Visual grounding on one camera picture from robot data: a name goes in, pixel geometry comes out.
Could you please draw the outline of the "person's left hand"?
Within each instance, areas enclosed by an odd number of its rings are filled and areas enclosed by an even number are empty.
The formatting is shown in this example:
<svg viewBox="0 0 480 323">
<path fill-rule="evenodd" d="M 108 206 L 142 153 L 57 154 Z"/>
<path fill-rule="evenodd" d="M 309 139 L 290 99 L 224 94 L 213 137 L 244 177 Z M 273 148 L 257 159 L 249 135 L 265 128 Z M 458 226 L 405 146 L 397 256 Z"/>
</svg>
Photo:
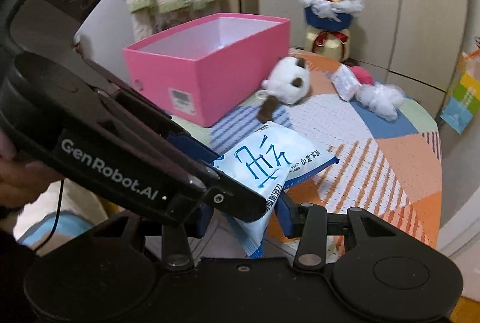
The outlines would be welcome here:
<svg viewBox="0 0 480 323">
<path fill-rule="evenodd" d="M 40 161 L 16 160 L 16 149 L 1 131 L 1 206 L 18 208 L 31 204 L 64 176 Z"/>
</svg>

